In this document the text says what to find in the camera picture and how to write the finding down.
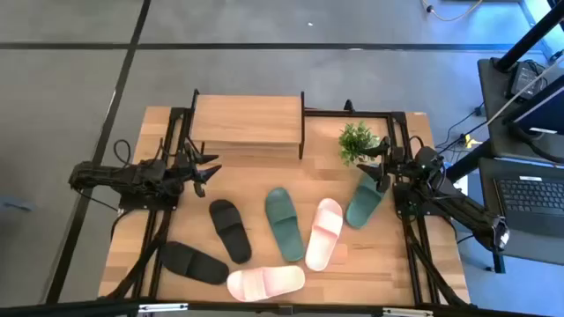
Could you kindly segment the black aluminium rig frame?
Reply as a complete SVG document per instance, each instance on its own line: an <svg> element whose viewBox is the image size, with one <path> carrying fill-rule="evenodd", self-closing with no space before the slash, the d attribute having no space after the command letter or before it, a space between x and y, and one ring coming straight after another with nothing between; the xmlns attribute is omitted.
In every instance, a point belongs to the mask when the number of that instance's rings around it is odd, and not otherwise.
<svg viewBox="0 0 564 317"><path fill-rule="evenodd" d="M402 112L352 112L307 109L304 113L306 150L303 160L293 160L286 174L294 175L302 191L295 197L301 220L313 215L323 195L336 193L348 197L358 174L346 169L338 159L314 167L323 157L314 143L326 140L329 151L337 148L341 128L348 122L365 122L379 135L408 136L418 132L429 137L424 114ZM295 293L255 303L231 298L225 287L211 286L174 276L150 261L138 286L121 299L109 293L117 286L151 238L160 231L160 211L144 207L131 212L118 225L95 300L14 306L0 308L0 317L113 317L169 311L217 311L274 313L288 317L299 313L371 314L373 316L419 317L542 317L530 313L503 312L470 306L450 306L412 297L408 259L400 222L391 200L382 203L374 224L357 232L348 230L338 244L327 272L308 271L305 287Z"/></svg>

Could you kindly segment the dark flat monitor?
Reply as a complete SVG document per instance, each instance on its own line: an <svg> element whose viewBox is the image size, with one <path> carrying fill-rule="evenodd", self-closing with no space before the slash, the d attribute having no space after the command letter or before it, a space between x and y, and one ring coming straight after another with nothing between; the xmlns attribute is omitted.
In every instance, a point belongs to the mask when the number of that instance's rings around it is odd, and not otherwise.
<svg viewBox="0 0 564 317"><path fill-rule="evenodd" d="M503 122L513 123L526 133L564 136L564 77L559 77L511 111Z"/></svg>

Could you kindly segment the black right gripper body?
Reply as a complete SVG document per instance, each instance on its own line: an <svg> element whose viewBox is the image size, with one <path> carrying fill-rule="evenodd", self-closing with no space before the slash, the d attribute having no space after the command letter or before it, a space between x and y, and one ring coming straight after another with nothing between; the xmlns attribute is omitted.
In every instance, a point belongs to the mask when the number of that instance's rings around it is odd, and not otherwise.
<svg viewBox="0 0 564 317"><path fill-rule="evenodd" d="M413 179L412 159L405 147L392 146L390 148L388 174L410 181Z"/></svg>

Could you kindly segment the dark laptop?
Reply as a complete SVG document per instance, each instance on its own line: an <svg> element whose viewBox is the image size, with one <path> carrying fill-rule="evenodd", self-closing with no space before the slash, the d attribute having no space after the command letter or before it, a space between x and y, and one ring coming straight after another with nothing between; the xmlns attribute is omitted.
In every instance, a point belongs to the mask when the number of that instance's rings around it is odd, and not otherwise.
<svg viewBox="0 0 564 317"><path fill-rule="evenodd" d="M564 238L564 178L509 174L493 179L508 226Z"/></svg>

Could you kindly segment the wooden shelf with black legs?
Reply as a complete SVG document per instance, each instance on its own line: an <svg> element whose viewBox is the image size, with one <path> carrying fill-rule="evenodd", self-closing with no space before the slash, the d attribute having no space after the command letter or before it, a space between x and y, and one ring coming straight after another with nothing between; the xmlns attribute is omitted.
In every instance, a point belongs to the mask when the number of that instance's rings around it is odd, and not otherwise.
<svg viewBox="0 0 564 317"><path fill-rule="evenodd" d="M214 95L194 91L190 137L202 143L295 145L303 157L305 93Z"/></svg>

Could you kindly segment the green potted plant white pot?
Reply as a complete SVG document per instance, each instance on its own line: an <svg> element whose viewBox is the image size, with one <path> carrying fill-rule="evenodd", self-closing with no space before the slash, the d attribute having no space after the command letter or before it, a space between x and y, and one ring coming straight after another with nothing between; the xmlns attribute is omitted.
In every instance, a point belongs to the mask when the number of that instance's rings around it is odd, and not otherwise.
<svg viewBox="0 0 564 317"><path fill-rule="evenodd" d="M361 151L376 147L380 142L380 137L376 136L364 121L358 124L347 123L338 138L339 157L345 166L374 161L374 158L362 154Z"/></svg>

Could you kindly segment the black slide sandal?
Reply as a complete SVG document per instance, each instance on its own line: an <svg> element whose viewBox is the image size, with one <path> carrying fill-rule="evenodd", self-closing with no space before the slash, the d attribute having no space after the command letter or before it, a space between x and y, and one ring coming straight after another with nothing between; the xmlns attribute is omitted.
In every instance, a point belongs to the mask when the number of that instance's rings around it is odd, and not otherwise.
<svg viewBox="0 0 564 317"><path fill-rule="evenodd" d="M210 204L211 221L230 259L243 264L252 256L248 235L241 214L228 200L220 199Z"/></svg>
<svg viewBox="0 0 564 317"><path fill-rule="evenodd" d="M205 284L223 284L229 275L229 268L222 261L177 241L163 246L161 261L172 273Z"/></svg>

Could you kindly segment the pink slide sandal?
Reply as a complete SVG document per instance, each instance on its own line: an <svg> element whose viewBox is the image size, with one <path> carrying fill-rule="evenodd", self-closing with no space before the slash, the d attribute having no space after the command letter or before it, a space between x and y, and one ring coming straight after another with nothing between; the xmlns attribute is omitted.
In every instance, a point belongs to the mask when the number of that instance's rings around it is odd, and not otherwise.
<svg viewBox="0 0 564 317"><path fill-rule="evenodd" d="M342 226L343 211L340 205L331 198L323 198L316 209L305 255L309 269L322 271L328 266Z"/></svg>
<svg viewBox="0 0 564 317"><path fill-rule="evenodd" d="M305 273L298 266L260 267L231 273L226 286L240 302L255 302L300 290Z"/></svg>

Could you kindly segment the green slide sandal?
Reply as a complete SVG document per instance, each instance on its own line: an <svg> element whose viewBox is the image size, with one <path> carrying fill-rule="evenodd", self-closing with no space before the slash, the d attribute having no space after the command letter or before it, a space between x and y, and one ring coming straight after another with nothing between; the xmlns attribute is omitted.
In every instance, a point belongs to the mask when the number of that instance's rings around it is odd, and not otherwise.
<svg viewBox="0 0 564 317"><path fill-rule="evenodd" d="M298 216L289 193L274 188L265 199L265 213L278 250L287 262L297 262L305 254Z"/></svg>
<svg viewBox="0 0 564 317"><path fill-rule="evenodd" d="M367 175L360 178L346 212L346 223L356 229L364 227L385 197L385 192L376 188L376 182Z"/></svg>

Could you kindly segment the black metal pole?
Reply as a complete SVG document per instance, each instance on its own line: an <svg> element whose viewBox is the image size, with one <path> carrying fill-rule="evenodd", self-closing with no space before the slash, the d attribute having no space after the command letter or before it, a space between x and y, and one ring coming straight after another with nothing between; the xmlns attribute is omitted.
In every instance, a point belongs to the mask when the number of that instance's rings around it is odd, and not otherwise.
<svg viewBox="0 0 564 317"><path fill-rule="evenodd" d="M564 0L560 0L514 47L495 62L493 65L495 69L500 72L510 69L562 20L564 20Z"/></svg>
<svg viewBox="0 0 564 317"><path fill-rule="evenodd" d="M487 140L477 148L466 154L461 160L457 161L453 166L446 170L446 178L451 182L456 182L468 173L471 173L479 166L479 160L493 159L491 141Z"/></svg>

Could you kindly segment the black power adapter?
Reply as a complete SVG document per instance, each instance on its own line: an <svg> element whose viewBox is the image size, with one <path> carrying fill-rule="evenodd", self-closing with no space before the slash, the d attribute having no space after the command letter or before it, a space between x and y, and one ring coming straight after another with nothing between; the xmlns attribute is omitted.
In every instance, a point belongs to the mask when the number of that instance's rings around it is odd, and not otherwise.
<svg viewBox="0 0 564 317"><path fill-rule="evenodd" d="M539 76L545 67L532 61L526 60L519 62L517 66L512 71L512 76L508 84L509 98L514 97L518 94L525 86L531 83L537 76ZM545 87L545 79L541 78L536 81L533 85L529 86L525 91L523 91L518 98L521 100L530 100L538 92L540 92Z"/></svg>

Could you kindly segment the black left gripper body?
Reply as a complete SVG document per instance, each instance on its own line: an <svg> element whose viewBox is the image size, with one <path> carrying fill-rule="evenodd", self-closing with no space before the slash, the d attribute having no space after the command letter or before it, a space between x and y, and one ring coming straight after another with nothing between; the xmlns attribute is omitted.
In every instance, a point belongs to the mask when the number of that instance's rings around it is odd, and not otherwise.
<svg viewBox="0 0 564 317"><path fill-rule="evenodd" d="M174 158L174 163L167 171L165 178L166 194L182 194L184 183L192 181L194 188L197 187L196 162L194 161L194 151L185 148L175 155L167 153L167 159Z"/></svg>

